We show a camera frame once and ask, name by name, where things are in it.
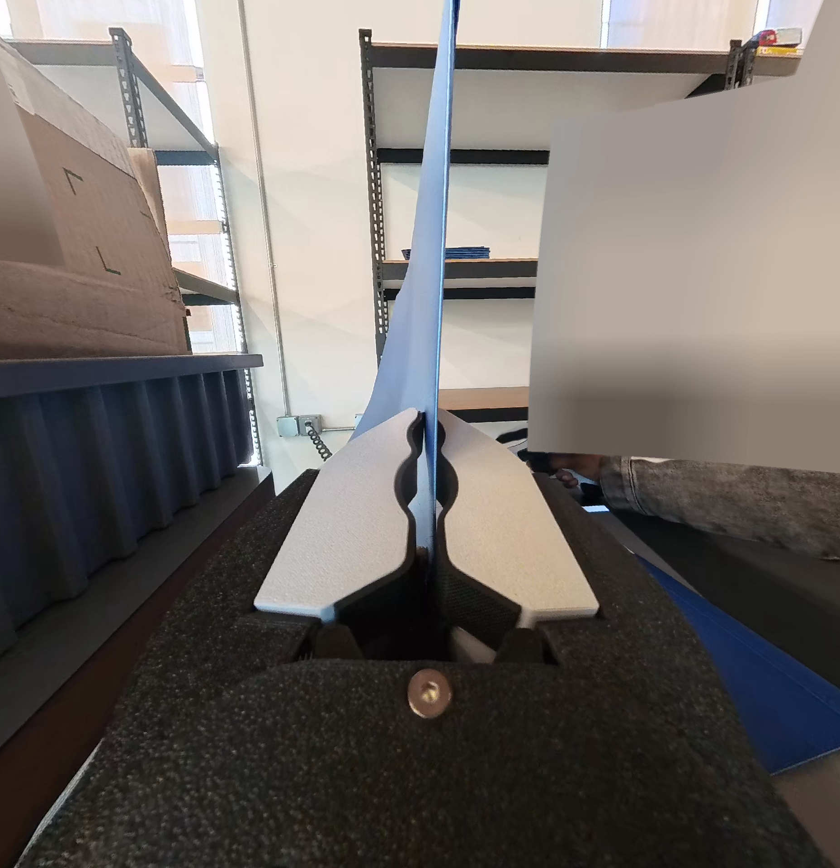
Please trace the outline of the metal conduit pipe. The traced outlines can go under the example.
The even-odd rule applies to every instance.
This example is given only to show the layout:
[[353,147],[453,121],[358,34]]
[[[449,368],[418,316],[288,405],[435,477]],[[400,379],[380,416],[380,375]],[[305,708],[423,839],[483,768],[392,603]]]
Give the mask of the metal conduit pipe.
[[269,281],[271,303],[272,303],[272,310],[273,310],[274,340],[276,343],[276,350],[277,350],[279,383],[280,383],[282,402],[283,402],[283,406],[284,406],[284,414],[287,416],[290,416],[292,414],[292,407],[291,407],[291,399],[290,399],[289,389],[288,389],[288,379],[287,379],[286,363],[285,363],[285,356],[284,356],[284,337],[283,337],[283,329],[282,329],[279,299],[278,299],[278,288],[277,288],[277,278],[276,278],[276,262],[274,259],[272,227],[271,227],[271,219],[270,219],[270,212],[269,212],[269,203],[267,200],[267,193],[266,193],[266,186],[265,186],[264,161],[263,161],[261,139],[260,139],[260,125],[259,125],[258,108],[257,108],[257,102],[256,102],[256,91],[254,88],[252,53],[251,53],[251,47],[250,47],[250,42],[249,42],[248,19],[247,19],[247,13],[245,10],[245,2],[244,1],[237,1],[236,5],[237,5],[238,20],[239,20],[239,27],[240,27],[240,36],[241,36],[241,54],[242,54],[242,64],[243,64],[243,71],[244,71],[244,77],[245,77],[245,89],[247,92],[247,100],[248,100],[248,106],[249,106],[251,135],[252,135],[252,150],[253,150],[253,158],[254,158],[256,184],[257,184],[259,203],[260,203],[261,224],[262,224],[263,235],[264,235],[264,251],[265,251],[265,261],[266,261],[266,268],[267,268],[267,278]]

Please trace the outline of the person's right forearm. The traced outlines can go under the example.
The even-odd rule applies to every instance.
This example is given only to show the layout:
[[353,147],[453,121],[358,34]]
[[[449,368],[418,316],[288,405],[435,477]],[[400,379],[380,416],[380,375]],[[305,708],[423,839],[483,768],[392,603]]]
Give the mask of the person's right forearm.
[[604,457],[614,509],[840,561],[840,474],[681,459]]

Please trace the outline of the person's right hand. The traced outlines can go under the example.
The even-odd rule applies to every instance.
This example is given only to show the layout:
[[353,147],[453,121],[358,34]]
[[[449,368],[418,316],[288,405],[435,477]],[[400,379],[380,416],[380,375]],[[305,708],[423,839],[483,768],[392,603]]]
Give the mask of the person's right hand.
[[581,481],[600,486],[606,457],[597,454],[551,453],[548,455],[554,476],[567,488],[580,486]]

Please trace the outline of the blue paper sheet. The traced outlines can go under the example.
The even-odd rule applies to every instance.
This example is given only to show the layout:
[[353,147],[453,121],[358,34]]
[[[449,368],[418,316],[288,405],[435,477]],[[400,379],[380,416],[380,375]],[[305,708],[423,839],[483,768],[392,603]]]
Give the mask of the blue paper sheet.
[[768,773],[840,752],[840,689],[650,561],[635,558],[707,649]]

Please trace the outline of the large cardboard box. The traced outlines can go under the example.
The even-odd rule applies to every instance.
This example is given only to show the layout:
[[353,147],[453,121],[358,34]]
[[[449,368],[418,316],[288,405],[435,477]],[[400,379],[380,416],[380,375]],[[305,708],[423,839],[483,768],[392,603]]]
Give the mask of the large cardboard box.
[[0,360],[188,354],[127,148],[0,38]]

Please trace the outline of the grey desk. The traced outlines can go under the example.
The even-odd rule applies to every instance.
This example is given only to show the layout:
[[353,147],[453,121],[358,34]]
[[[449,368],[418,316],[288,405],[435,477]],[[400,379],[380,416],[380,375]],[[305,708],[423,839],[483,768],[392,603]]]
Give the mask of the grey desk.
[[772,778],[708,653],[593,516],[544,494],[602,604],[553,663],[299,660],[252,580],[317,472],[179,596],[19,866],[840,866],[840,754]]

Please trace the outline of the blue cloth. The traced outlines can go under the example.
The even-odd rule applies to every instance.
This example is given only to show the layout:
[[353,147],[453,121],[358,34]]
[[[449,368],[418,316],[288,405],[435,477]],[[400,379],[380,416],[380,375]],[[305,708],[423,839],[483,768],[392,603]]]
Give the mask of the blue cloth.
[[449,147],[459,1],[444,2],[425,132],[411,257],[396,298],[382,361],[356,435],[402,410],[425,415],[425,474],[417,477],[416,541],[436,569],[438,387],[444,302]]

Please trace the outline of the yellow red box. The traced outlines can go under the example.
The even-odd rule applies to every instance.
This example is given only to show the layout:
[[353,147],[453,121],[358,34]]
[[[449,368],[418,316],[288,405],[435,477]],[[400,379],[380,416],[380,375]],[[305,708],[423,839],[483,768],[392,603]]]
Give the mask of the yellow red box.
[[751,39],[757,57],[801,57],[803,29],[799,27],[766,28]]

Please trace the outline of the metal shelf rack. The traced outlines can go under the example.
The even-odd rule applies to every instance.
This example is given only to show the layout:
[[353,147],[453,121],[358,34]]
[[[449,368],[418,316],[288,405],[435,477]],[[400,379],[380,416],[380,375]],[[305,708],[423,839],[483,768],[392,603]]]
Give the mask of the metal shelf rack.
[[[133,52],[132,39],[122,27],[110,27],[109,35],[120,80],[122,105],[125,112],[129,143],[134,147],[151,148],[153,142],[150,139],[149,128],[146,124],[146,113],[140,84],[143,82],[147,88],[154,81],[154,77],[151,73],[146,72],[143,78],[140,78],[139,72],[143,68],[143,63],[136,58]],[[160,84],[157,84],[150,92],[154,93],[155,98],[165,107],[167,113],[183,126],[186,132],[196,140],[198,145],[197,150],[187,148],[153,148],[156,164],[159,166],[210,165],[215,168],[216,177],[213,189],[216,194],[216,203],[219,206],[219,215],[223,217],[223,221],[220,224],[222,226],[221,234],[226,237],[227,272],[232,282],[231,288],[235,292],[238,292],[230,225],[227,218],[227,203],[223,190],[223,173],[218,148],[209,142],[193,122],[188,121],[184,123],[184,120],[188,119],[187,114],[179,107],[172,96],[165,92]]]
[[[471,326],[530,329],[554,122],[729,90],[753,78],[754,50],[467,45],[457,48],[448,245],[485,245],[489,259],[446,261],[444,299]],[[436,48],[359,31],[369,189],[376,353],[403,287],[424,155]]]

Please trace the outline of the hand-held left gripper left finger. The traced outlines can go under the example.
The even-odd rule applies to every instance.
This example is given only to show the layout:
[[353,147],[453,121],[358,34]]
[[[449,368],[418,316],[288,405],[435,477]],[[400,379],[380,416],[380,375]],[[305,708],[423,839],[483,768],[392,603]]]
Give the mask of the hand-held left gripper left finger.
[[424,414],[407,409],[318,472],[255,597],[264,613],[349,621],[391,604],[415,561]]

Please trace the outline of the corrugated table skirt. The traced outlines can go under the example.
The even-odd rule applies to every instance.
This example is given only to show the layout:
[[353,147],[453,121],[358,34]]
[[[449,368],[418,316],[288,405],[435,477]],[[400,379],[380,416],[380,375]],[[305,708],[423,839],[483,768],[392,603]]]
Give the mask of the corrugated table skirt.
[[259,354],[0,360],[0,656],[254,453]]

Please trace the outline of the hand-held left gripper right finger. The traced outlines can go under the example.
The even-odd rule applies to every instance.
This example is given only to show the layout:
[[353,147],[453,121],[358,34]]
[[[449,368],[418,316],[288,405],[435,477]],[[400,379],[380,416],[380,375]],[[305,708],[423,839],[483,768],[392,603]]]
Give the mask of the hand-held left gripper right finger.
[[439,410],[439,606],[453,624],[585,619],[594,592],[526,464]]

